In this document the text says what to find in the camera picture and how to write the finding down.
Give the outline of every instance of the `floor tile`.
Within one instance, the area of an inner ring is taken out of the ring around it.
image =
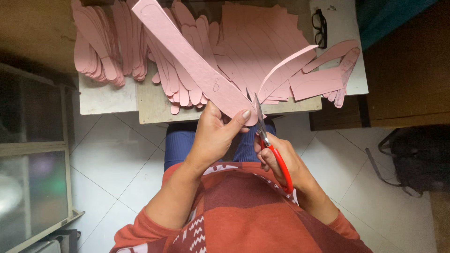
[[[309,114],[296,113],[274,119],[277,136],[291,142],[298,155],[302,155],[316,132],[311,132]]]
[[[340,202],[367,155],[336,131],[320,131],[301,156],[325,193]]]
[[[428,192],[408,198],[387,238],[404,252],[437,252]]]
[[[133,224],[136,215],[122,202],[116,201],[78,252],[109,252],[114,247],[116,232],[126,224]]]
[[[78,240],[80,248],[95,227],[100,223],[116,199],[74,168],[70,168],[72,183],[72,205],[78,211],[86,211],[68,226],[81,231]]]
[[[378,248],[378,250],[374,250],[375,253],[403,253],[399,248],[397,248],[395,245],[393,245],[390,241],[387,239],[384,239],[384,241],[381,243],[381,246]]]
[[[156,148],[117,117],[105,114],[73,151],[70,163],[119,198]]]
[[[141,209],[161,189],[164,174],[164,152],[157,149],[139,171],[119,200],[135,212]]]
[[[115,115],[156,146],[160,145],[166,137],[167,127],[139,124],[139,112],[116,113]]]
[[[377,166],[383,178],[393,179],[392,173]],[[386,237],[407,197],[401,188],[382,182],[367,160],[340,205]]]
[[[333,199],[331,199],[331,201],[336,205],[337,208],[339,208],[339,210],[341,210],[341,213],[353,225],[353,227],[356,229],[356,232],[360,234],[361,240],[364,242],[364,244],[369,247],[369,249],[375,252],[380,247],[384,238],[371,227],[358,219],[356,216],[343,208],[341,205],[336,203],[336,201],[334,201]]]
[[[159,145],[159,148],[164,152],[166,151],[166,139],[165,138],[162,140],[161,144]]]
[[[343,135],[347,140],[356,145],[360,150],[365,152],[366,148],[372,148],[378,145],[378,140],[384,132],[383,128],[352,128],[336,130]]]
[[[73,107],[73,131],[75,142],[71,143],[70,151],[77,147],[81,140],[87,135],[89,130],[99,120],[101,115],[81,115],[80,114],[80,93],[78,91],[72,92],[72,107]]]
[[[385,154],[381,153],[380,150],[378,150],[378,143],[380,143],[392,131],[393,131],[392,129],[384,130],[383,134],[381,135],[381,137],[377,141],[377,143],[372,148],[369,148],[369,149],[370,149],[370,152],[372,153],[372,156],[375,159],[375,161],[379,162],[391,173],[395,173],[395,166],[394,166],[394,162],[392,161],[392,157],[385,155]]]

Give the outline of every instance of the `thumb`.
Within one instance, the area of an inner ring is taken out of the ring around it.
[[[250,118],[252,112],[250,110],[242,110],[238,112],[230,122],[224,126],[224,129],[230,134],[235,136],[239,133],[245,122]]]

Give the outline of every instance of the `patterned sweater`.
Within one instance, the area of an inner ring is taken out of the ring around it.
[[[163,185],[179,165],[167,169]],[[260,163],[209,167],[182,229],[162,227],[142,210],[114,240],[110,253],[372,252],[342,213],[331,224],[321,223]]]

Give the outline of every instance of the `glass panel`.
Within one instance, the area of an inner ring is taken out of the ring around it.
[[[39,141],[63,141],[59,87],[0,71],[0,143]]]
[[[64,151],[0,157],[0,253],[68,217]]]

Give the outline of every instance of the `scissor blade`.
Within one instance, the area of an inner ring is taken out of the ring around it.
[[[266,134],[266,124],[264,123],[264,118],[262,117],[262,110],[261,110],[261,104],[259,103],[258,96],[255,93],[255,100],[256,100],[256,111],[258,112],[258,124],[260,126],[261,131]]]
[[[245,88],[245,91],[247,92],[247,98],[248,98],[248,100],[250,100],[250,102],[252,102],[252,98],[250,97],[250,94],[249,94],[249,92],[248,92],[248,89]]]

